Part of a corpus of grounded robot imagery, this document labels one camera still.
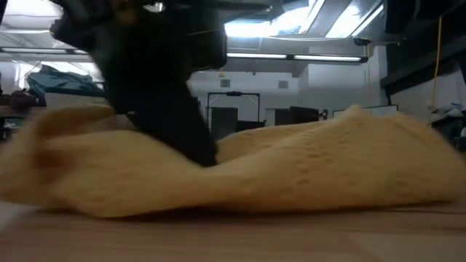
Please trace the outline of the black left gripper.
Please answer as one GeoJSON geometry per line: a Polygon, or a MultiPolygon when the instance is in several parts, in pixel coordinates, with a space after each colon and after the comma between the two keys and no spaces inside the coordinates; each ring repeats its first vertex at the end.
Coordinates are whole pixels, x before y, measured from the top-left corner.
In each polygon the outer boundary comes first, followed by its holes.
{"type": "Polygon", "coordinates": [[[187,82],[201,67],[204,8],[193,0],[51,0],[52,35],[89,54],[119,114],[188,159],[217,164],[216,143],[187,82]]]}

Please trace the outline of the yellow waffle-weave towel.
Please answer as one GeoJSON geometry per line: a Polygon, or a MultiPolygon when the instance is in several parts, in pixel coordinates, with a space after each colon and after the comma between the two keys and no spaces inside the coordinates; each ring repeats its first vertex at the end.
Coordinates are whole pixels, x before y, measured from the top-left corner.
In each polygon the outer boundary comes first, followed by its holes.
{"type": "Polygon", "coordinates": [[[105,106],[49,111],[0,146],[0,199],[118,218],[184,207],[303,212],[450,202],[466,160],[408,115],[352,106],[322,122],[235,133],[202,167],[117,126],[105,106]]]}

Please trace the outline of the black box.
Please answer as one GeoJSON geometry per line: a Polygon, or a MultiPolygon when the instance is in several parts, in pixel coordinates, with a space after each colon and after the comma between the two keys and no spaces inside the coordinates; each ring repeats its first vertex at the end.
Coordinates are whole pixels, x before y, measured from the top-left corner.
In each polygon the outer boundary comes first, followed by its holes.
{"type": "Polygon", "coordinates": [[[236,132],[238,121],[237,108],[211,108],[210,131],[214,140],[221,140],[236,132]]]}

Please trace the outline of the black cart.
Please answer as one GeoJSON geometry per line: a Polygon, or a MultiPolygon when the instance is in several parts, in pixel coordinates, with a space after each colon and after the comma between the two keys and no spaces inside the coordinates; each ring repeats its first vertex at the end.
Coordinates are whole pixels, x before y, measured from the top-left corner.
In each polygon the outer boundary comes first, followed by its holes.
{"type": "Polygon", "coordinates": [[[328,110],[291,106],[285,109],[275,109],[275,125],[303,124],[318,122],[328,118],[328,110]]]}

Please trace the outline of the teal bag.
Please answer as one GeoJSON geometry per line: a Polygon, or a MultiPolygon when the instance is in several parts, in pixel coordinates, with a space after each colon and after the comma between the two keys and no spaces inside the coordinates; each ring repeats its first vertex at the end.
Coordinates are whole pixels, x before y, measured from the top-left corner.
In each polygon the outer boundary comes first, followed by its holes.
{"type": "Polygon", "coordinates": [[[26,81],[29,84],[28,91],[38,98],[45,98],[47,92],[105,97],[105,92],[92,81],[91,76],[62,72],[48,65],[30,73],[26,81]]]}

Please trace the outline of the tube light fixture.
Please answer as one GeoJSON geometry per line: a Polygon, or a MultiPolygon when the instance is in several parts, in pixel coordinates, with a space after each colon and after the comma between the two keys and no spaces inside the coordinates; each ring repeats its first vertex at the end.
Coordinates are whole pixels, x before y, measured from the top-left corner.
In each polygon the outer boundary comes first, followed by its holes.
{"type": "Polygon", "coordinates": [[[283,54],[262,54],[262,53],[237,53],[228,52],[228,58],[241,59],[262,59],[262,60],[302,60],[317,62],[343,62],[343,63],[365,63],[367,57],[350,56],[328,56],[328,55],[283,55],[283,54]]]}
{"type": "Polygon", "coordinates": [[[47,49],[47,48],[26,48],[26,47],[0,47],[0,52],[35,54],[35,55],[87,55],[87,52],[79,49],[47,49]]]}

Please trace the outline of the ceiling light panel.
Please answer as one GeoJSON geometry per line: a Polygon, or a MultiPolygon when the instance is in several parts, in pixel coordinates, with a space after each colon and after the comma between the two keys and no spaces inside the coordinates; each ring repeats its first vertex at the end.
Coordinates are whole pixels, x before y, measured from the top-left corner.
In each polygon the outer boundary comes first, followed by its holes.
{"type": "Polygon", "coordinates": [[[383,11],[383,0],[351,0],[325,37],[337,39],[358,36],[383,11]]]}
{"type": "Polygon", "coordinates": [[[276,18],[265,21],[234,20],[225,24],[226,35],[258,38],[280,35],[308,34],[325,0],[298,0],[276,18]]]}

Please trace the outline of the dark red bag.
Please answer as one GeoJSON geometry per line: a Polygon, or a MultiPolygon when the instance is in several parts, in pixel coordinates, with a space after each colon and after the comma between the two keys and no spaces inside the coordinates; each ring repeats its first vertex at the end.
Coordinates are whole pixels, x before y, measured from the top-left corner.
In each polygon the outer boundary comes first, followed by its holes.
{"type": "Polygon", "coordinates": [[[27,111],[31,107],[46,107],[43,96],[33,90],[15,90],[9,99],[9,107],[16,111],[27,111]]]}

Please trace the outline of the wooden bench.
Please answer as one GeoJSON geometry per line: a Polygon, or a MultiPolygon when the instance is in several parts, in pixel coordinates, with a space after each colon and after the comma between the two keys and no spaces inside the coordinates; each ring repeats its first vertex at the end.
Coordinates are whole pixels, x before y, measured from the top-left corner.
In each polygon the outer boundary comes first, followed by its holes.
{"type": "Polygon", "coordinates": [[[24,111],[13,110],[9,106],[0,106],[0,142],[10,139],[30,116],[38,113],[39,107],[31,107],[24,111]]]}

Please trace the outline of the dark overhead shelf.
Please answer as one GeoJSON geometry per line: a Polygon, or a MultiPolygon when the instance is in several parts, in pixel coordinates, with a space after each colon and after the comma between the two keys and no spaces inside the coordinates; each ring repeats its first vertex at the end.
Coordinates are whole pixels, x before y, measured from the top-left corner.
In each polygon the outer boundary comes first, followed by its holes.
{"type": "Polygon", "coordinates": [[[398,92],[433,79],[437,62],[439,62],[439,73],[449,73],[460,60],[464,59],[466,59],[466,36],[461,36],[444,44],[439,58],[437,58],[436,51],[421,56],[392,73],[388,73],[380,80],[380,85],[387,98],[390,99],[398,92]]]}

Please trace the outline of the dark desk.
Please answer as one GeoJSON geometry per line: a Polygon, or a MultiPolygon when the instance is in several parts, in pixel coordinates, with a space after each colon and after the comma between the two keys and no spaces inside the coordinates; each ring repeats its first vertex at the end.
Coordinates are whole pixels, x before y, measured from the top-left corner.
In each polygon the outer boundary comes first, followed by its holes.
{"type": "Polygon", "coordinates": [[[439,132],[456,150],[466,153],[466,110],[455,108],[436,119],[431,127],[439,132]]]}

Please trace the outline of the black frame stand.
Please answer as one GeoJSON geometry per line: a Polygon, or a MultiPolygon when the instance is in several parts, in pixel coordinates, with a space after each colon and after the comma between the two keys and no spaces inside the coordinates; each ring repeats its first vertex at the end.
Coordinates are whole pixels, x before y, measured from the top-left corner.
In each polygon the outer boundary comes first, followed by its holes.
{"type": "Polygon", "coordinates": [[[208,126],[211,126],[211,120],[210,120],[210,97],[212,95],[216,95],[217,97],[220,95],[225,95],[229,97],[241,97],[241,96],[256,96],[257,100],[253,100],[253,102],[256,103],[257,105],[257,121],[261,121],[261,94],[257,92],[239,92],[239,91],[229,91],[229,92],[208,92],[207,94],[207,106],[205,109],[205,119],[207,121],[208,126]]]}

